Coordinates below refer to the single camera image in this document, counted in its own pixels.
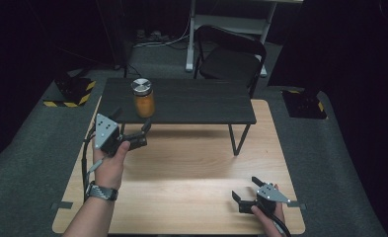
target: orange jar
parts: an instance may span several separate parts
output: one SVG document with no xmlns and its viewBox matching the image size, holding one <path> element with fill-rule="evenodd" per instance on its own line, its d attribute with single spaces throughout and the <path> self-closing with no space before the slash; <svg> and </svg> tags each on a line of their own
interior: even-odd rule
<svg viewBox="0 0 388 237">
<path fill-rule="evenodd" d="M 131 83 L 131 88 L 137 114 L 142 118 L 153 116 L 155 105 L 151 82 L 145 78 L 138 78 Z"/>
</svg>

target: silver lid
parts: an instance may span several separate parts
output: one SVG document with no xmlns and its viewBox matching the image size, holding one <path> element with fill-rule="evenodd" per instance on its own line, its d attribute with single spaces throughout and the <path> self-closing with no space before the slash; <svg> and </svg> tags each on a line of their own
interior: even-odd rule
<svg viewBox="0 0 388 237">
<path fill-rule="evenodd" d="M 150 94 L 151 82 L 145 78 L 138 78 L 131 83 L 132 92 L 136 96 L 146 96 Z"/>
</svg>

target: wristwatch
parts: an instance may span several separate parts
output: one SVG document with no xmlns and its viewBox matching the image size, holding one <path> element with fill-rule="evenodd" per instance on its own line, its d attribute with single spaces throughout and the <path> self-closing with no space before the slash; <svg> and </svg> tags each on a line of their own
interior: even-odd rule
<svg viewBox="0 0 388 237">
<path fill-rule="evenodd" d="M 105 200 L 116 200 L 117 190 L 108 189 L 95 185 L 95 181 L 92 181 L 86 190 L 88 197 L 101 198 Z"/>
</svg>

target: black tabletop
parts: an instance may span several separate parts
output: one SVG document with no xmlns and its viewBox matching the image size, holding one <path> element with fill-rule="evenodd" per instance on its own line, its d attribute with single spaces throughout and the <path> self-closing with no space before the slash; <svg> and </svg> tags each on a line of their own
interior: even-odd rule
<svg viewBox="0 0 388 237">
<path fill-rule="evenodd" d="M 256 117 L 244 84 L 220 80 L 150 79 L 156 111 L 152 123 L 255 124 Z M 135 111 L 133 79 L 109 78 L 98 113 L 119 123 L 144 123 Z"/>
</svg>

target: black metal table leg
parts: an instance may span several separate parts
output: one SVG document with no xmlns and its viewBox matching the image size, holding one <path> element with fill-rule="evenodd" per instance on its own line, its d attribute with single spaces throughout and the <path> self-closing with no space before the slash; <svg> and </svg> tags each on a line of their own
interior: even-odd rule
<svg viewBox="0 0 388 237">
<path fill-rule="evenodd" d="M 228 129 L 230 130 L 231 145 L 233 146 L 234 155 L 238 155 L 240 153 L 240 149 L 242 149 L 242 145 L 243 145 L 243 142 L 245 141 L 245 138 L 246 138 L 247 132 L 249 131 L 249 128 L 250 128 L 250 125 L 247 124 L 244 131 L 243 131 L 242 137 L 240 139 L 239 146 L 236 147 L 236 141 L 234 139 L 233 127 L 231 126 L 231 124 L 228 124 Z"/>
</svg>

